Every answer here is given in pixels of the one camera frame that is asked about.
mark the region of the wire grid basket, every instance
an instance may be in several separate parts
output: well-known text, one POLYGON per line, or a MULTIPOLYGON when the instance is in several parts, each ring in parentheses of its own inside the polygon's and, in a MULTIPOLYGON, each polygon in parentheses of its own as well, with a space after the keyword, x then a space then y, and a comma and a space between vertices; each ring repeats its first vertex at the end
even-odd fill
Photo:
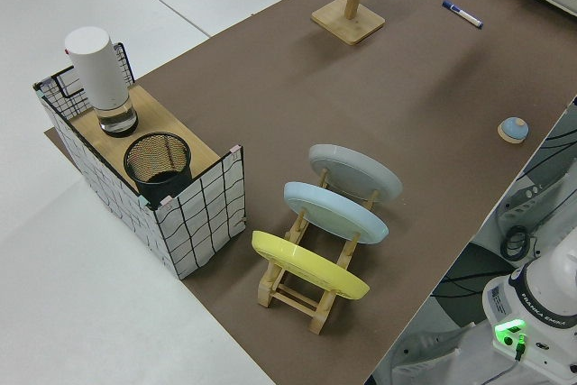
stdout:
MULTIPOLYGON (((114 46, 127 85, 134 82, 123 44, 114 46)), ((234 146, 192 184, 153 210, 78 132, 70 119, 92 107, 73 67, 33 85, 70 157, 110 211, 179 279, 205 265, 245 227, 243 147, 234 146)))

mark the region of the storage box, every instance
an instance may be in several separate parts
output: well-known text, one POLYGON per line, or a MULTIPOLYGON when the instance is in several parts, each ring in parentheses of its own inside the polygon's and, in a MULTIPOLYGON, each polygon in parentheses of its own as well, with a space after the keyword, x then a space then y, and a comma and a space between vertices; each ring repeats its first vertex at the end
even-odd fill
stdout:
MULTIPOLYGON (((124 46, 116 44, 114 49, 126 84, 132 86, 134 78, 124 46)), ((106 147, 100 141, 107 139, 107 136, 102 133, 98 140, 87 138, 89 134, 82 126, 82 119, 93 115, 90 113, 92 107, 74 68, 69 67, 36 83, 34 90, 70 157, 90 187, 110 211, 130 227, 179 279, 184 279, 206 264, 233 236, 244 229, 246 218, 241 146, 234 146, 225 156, 218 158, 140 87, 134 90, 135 95, 131 91, 139 115, 139 127, 124 141, 110 138, 115 141, 113 147, 117 148, 117 152, 124 154, 130 142, 148 132, 142 130, 143 124, 150 129, 158 122, 162 131, 167 131, 167 119, 170 117, 178 128, 186 129, 178 130, 176 134, 187 135, 186 140, 192 151, 192 184, 165 205, 152 209, 148 201, 136 191, 124 169, 119 167, 118 161, 105 151, 106 147), (162 121, 159 121, 158 116, 147 118, 147 114, 139 111, 141 98, 151 100, 145 104, 155 107, 152 112, 164 111, 162 121), (195 158, 195 153, 207 157, 195 158)), ((99 130, 96 121, 94 126, 99 130)))

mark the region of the small round object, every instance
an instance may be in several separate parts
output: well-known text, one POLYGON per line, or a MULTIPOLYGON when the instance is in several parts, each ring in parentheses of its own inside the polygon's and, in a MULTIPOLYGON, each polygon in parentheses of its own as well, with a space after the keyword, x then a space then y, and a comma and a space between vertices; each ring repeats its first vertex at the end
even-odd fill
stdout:
POLYGON ((371 211, 328 189, 288 182, 284 198, 297 214, 305 210, 308 222, 349 241, 359 234, 358 243, 380 243, 389 234, 387 225, 371 211))
POLYGON ((529 134, 529 126, 520 117, 509 117, 500 123, 497 132, 505 142, 521 143, 529 134))
POLYGON ((348 270, 278 236, 254 231, 252 248, 282 269, 343 298, 360 299, 369 291, 367 283, 348 270))
POLYGON ((392 171, 360 152, 334 144, 316 144, 308 152, 313 170, 320 176, 327 169, 326 182, 333 188, 361 200, 386 202, 398 196, 403 184, 392 171))

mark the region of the wooden block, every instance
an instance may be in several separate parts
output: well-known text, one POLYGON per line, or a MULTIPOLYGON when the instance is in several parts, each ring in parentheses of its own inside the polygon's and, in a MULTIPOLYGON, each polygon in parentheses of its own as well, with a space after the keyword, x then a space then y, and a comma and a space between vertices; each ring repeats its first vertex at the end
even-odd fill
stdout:
POLYGON ((376 32, 385 23, 385 19, 370 9, 359 5, 352 19, 344 16, 347 0, 334 0, 313 12, 311 18, 330 33, 349 45, 354 45, 376 32))
POLYGON ((115 138, 100 128, 94 110, 87 110, 71 120, 72 125, 96 148, 126 181, 136 188, 124 170, 124 153, 137 138, 156 132, 174 133, 190 147, 192 176, 200 174, 219 160, 218 155, 182 124, 146 90, 136 85, 129 89, 134 109, 138 114, 138 127, 128 137, 115 138))

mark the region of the mesh pen holder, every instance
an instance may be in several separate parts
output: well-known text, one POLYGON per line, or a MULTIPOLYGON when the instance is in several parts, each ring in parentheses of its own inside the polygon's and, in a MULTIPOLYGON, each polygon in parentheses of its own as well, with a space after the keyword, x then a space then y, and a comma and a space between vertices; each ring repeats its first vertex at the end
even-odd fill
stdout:
POLYGON ((124 154, 124 169, 153 209, 167 196, 176 197, 192 183, 190 148, 171 133, 149 133, 124 154))

